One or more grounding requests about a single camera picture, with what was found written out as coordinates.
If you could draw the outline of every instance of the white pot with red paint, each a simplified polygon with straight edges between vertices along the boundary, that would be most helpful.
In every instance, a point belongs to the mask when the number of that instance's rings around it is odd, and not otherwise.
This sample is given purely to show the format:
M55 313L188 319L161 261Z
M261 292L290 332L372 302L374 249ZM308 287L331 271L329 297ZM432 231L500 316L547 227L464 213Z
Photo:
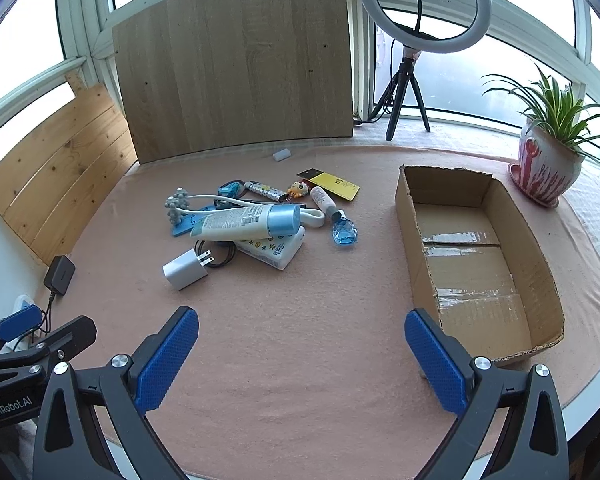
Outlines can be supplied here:
M567 148L542 128L522 127L518 164L509 171L515 184L532 200L545 207L556 207L558 197L580 175L584 155Z

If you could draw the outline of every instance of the black power adapter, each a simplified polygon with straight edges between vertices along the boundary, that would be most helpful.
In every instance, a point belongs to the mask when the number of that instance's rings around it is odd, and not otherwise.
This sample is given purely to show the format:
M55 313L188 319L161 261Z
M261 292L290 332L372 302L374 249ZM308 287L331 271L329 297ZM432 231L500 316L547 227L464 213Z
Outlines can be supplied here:
M75 272L75 265L66 256L56 256L49 265L45 276L45 286L54 295L64 296L69 287L69 282Z

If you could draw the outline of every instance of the yellow notebook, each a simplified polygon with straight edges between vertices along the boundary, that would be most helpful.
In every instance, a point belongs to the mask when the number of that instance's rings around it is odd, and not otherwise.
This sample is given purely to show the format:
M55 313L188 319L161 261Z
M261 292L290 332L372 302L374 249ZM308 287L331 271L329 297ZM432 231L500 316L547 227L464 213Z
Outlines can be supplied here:
M311 168L310 170L303 171L302 173L298 173L300 178L315 184L316 186L320 186L321 188L331 191L332 193L345 198L346 200L353 200L356 196L356 193L360 189L360 186L356 186L346 180L332 175L330 173L325 173L324 171L315 170Z

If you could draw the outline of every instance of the tripod leg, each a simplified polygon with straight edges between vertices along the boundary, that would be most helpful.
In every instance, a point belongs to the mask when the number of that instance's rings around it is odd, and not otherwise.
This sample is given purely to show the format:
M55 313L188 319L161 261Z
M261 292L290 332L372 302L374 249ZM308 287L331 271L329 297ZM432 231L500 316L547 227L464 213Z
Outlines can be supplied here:
M386 140L392 140L394 138L395 127L398 125L398 119L400 118L400 112L402 111L402 104L404 103L404 95L407 93L407 85L409 83L409 74L403 69L402 65L398 70L398 89L395 92L394 108L391 110L391 117L389 117L389 124L386 128Z
M424 101L422 100L422 93L420 92L420 86L418 85L418 80L416 76L411 74L411 85L413 86L413 93L416 95L416 101L418 102L418 108L420 108L420 115L422 116L422 122L424 123L424 127L426 130L431 133L431 128L429 127L429 118L427 117L427 110L424 107Z
M399 71L395 73L395 75L391 78L391 81L389 81L389 84L384 89L384 92L382 92L382 97L379 99L378 104L373 110L371 110L371 113L369 114L369 121L373 121L378 116L382 108L384 108L384 103L386 100L389 98L389 96L394 94L395 86L398 84L398 75Z

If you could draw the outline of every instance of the white wall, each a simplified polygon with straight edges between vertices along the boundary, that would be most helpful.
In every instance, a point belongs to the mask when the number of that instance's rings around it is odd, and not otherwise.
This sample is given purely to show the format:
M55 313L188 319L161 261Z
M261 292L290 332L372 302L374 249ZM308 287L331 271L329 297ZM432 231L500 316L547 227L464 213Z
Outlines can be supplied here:
M19 295L35 297L45 272L0 217L0 318L12 313Z

